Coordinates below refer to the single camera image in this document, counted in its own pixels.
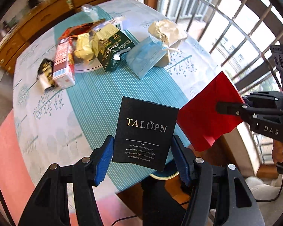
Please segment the person right hand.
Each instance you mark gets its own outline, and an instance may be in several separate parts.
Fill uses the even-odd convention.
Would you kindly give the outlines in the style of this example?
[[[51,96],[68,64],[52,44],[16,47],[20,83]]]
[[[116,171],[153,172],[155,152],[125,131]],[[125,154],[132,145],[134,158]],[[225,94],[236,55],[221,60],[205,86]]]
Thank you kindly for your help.
[[[272,160],[274,164],[283,162],[283,143],[280,141],[273,141]]]

